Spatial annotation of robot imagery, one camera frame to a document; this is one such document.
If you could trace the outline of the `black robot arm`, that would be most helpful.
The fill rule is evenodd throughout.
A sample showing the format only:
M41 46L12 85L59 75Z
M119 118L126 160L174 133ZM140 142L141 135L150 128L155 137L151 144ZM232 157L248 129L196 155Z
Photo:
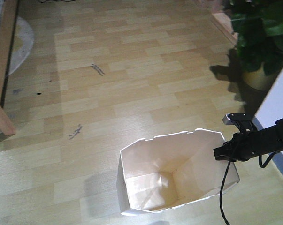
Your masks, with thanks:
M283 151L283 118L262 130L258 130L251 117L244 113L228 113L223 123L235 125L239 132L223 146L214 149L216 160L245 162L253 157Z

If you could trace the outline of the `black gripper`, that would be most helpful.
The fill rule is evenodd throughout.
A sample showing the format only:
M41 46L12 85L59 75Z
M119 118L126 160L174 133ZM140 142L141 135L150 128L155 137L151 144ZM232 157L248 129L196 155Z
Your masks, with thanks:
M258 157L261 155L258 152L259 138L260 131L235 133L230 141L225 142L221 147L213 149L214 158L217 161L245 162L253 157Z

